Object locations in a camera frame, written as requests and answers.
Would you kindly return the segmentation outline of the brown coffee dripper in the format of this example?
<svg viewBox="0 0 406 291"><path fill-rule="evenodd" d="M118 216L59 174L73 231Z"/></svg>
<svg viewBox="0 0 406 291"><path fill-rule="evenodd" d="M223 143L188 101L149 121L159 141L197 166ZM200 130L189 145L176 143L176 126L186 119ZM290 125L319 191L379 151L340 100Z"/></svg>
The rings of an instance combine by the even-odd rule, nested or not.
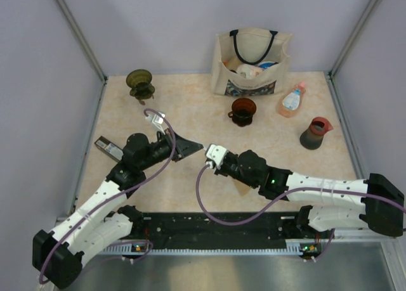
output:
<svg viewBox="0 0 406 291"><path fill-rule="evenodd" d="M232 109L228 117L239 127L245 127L252 123L256 113L256 104L249 98L238 98L232 103Z"/></svg>

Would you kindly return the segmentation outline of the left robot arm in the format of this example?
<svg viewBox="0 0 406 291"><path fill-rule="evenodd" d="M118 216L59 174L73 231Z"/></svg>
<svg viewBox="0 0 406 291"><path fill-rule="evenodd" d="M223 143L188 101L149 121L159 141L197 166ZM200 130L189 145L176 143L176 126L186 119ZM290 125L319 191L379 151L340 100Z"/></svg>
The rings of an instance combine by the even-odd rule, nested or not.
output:
<svg viewBox="0 0 406 291"><path fill-rule="evenodd" d="M169 131L157 133L153 143L142 133L132 134L122 149L122 158L102 181L95 193L66 220L51 231L39 231L33 238L32 264L39 282L51 281L60 289L71 285L87 263L110 244L143 233L141 214L125 206L112 215L149 179L144 171L159 162L180 161L203 149Z"/></svg>

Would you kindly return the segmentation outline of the olive green coffee dripper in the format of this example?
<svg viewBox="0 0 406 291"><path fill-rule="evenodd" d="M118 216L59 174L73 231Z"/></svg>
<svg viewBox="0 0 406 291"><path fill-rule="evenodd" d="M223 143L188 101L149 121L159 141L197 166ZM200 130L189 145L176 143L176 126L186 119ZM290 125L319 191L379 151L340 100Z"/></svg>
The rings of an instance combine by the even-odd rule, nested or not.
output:
<svg viewBox="0 0 406 291"><path fill-rule="evenodd" d="M126 77L126 85L130 88L129 94L139 101L154 97L155 87L152 85L152 74L148 70L132 71Z"/></svg>

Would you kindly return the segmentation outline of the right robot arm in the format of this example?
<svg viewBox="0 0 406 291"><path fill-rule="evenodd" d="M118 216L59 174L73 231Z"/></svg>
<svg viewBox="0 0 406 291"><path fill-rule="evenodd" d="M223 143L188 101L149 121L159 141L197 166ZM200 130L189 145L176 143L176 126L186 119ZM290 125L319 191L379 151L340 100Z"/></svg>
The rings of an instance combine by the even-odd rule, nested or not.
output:
<svg viewBox="0 0 406 291"><path fill-rule="evenodd" d="M268 200L308 202L296 221L297 232L309 238L334 228L368 228L390 237L403 235L404 195L386 177L367 179L315 178L271 167L252 150L240 155L216 147L210 157L215 173L230 176Z"/></svg>

